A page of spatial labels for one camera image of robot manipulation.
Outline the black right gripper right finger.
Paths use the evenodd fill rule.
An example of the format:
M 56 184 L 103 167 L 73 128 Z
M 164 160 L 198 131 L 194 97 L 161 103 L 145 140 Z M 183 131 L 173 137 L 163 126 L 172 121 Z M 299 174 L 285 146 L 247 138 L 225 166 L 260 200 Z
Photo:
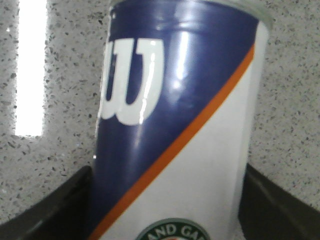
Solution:
M 238 214 L 247 240 L 318 240 L 320 212 L 247 164 Z

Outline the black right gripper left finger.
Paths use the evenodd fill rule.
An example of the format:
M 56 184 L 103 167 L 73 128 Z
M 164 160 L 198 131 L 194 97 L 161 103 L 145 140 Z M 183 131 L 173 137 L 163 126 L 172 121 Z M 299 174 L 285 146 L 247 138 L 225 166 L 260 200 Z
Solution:
M 70 179 L 17 217 L 0 225 L 2 240 L 83 240 L 92 168 Z

